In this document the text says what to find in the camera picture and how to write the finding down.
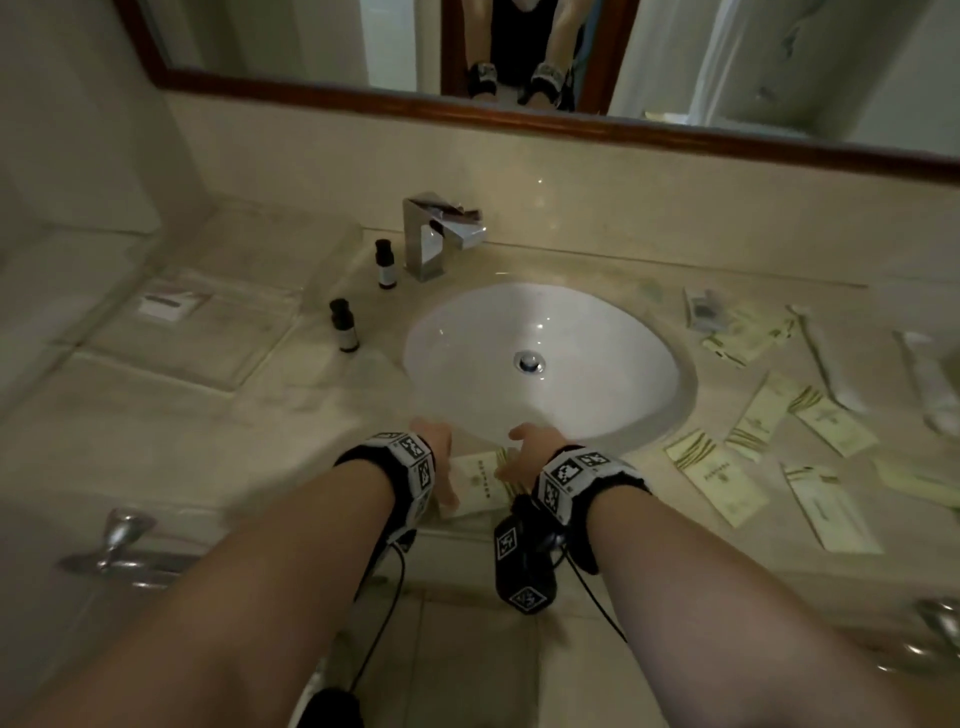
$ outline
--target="small dark bottle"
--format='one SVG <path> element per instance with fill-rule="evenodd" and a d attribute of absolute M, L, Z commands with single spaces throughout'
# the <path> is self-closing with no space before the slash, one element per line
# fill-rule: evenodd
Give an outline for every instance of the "small dark bottle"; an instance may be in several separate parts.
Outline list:
<path fill-rule="evenodd" d="M 357 338 L 357 329 L 353 325 L 353 314 L 350 312 L 350 304 L 347 299 L 336 299 L 330 302 L 330 310 L 333 315 L 330 320 L 333 327 L 337 329 L 337 344 L 340 351 L 353 353 L 360 348 L 360 339 Z"/>
<path fill-rule="evenodd" d="M 396 288 L 394 252 L 390 250 L 390 241 L 386 238 L 376 241 L 376 266 L 380 287 L 385 291 Z"/>

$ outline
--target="marble countertop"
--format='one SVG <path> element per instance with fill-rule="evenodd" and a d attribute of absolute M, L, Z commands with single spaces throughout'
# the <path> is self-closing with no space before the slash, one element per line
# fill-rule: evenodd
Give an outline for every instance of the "marble countertop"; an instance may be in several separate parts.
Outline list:
<path fill-rule="evenodd" d="M 866 422 L 882 445 L 844 460 L 787 418 L 760 464 L 741 460 L 770 504 L 736 530 L 674 468 L 662 451 L 666 442 L 628 456 L 656 495 L 773 571 L 960 587 L 954 514 L 886 489 L 870 460 L 886 449 L 951 467 L 957 450 L 924 425 L 899 346 L 866 289 L 486 244 L 447 251 L 446 274 L 427 283 L 400 271 L 399 286 L 385 292 L 376 285 L 372 255 L 380 236 L 398 241 L 396 233 L 363 231 L 362 246 L 342 248 L 325 264 L 324 278 L 336 282 L 321 298 L 350 300 L 361 340 L 357 353 L 338 351 L 325 303 L 301 313 L 233 393 L 80 351 L 0 424 L 0 489 L 94 492 L 241 517 L 328 467 L 365 434 L 405 426 L 418 412 L 401 361 L 410 326 L 458 293 L 508 280 L 575 288 L 650 326 L 695 367 L 699 380 L 691 417 L 664 440 L 696 427 L 722 440 L 771 368 L 807 383 L 821 378 L 802 337 L 744 370 L 701 347 L 701 336 L 685 328 L 683 289 L 713 288 L 732 299 L 813 307 L 871 408 Z M 402 245 L 394 249 L 399 268 Z M 490 448 L 456 433 L 454 455 Z M 823 551 L 778 459 L 838 471 L 886 553 Z M 424 530 L 486 539 L 491 522 L 490 516 L 434 519 Z"/>

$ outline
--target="backsplash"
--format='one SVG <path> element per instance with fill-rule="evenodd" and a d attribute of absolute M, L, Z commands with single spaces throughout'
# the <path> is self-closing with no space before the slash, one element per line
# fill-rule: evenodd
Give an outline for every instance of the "backsplash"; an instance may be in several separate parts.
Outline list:
<path fill-rule="evenodd" d="M 869 283 L 943 245 L 925 182 L 167 93 L 210 191 L 400 230 L 403 197 L 484 210 L 495 242 Z"/>

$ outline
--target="bottle label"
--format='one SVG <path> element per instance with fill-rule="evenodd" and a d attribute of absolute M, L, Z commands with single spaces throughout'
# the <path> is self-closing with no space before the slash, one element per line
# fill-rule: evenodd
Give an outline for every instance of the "bottle label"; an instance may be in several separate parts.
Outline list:
<path fill-rule="evenodd" d="M 391 286 L 396 283 L 396 266 L 395 265 L 381 265 L 379 266 L 379 278 L 380 285 Z"/>
<path fill-rule="evenodd" d="M 357 338 L 357 329 L 348 328 L 346 331 L 337 331 L 337 346 L 340 347 L 341 351 L 349 351 L 351 349 L 356 349 L 360 344 L 360 340 Z"/>

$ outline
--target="wooden mirror frame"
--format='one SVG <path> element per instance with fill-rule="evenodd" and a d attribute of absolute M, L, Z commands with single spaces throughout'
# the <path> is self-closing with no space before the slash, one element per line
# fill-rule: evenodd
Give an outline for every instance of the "wooden mirror frame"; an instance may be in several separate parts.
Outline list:
<path fill-rule="evenodd" d="M 610 104 L 639 2 L 605 0 L 578 113 L 571 114 L 485 107 L 445 96 L 232 78 L 173 68 L 167 65 L 163 51 L 157 46 L 138 0 L 113 0 L 148 77 L 162 89 L 960 185 L 960 158 L 832 142 L 763 138 L 597 115 L 605 113 Z M 443 36 L 447 42 L 442 48 L 442 87 L 450 89 L 459 83 L 449 69 L 455 67 L 451 64 L 456 62 L 456 54 L 462 54 L 463 46 L 449 39 L 456 37 L 458 27 L 462 28 L 463 16 L 460 0 L 443 0 L 443 9 Z"/>

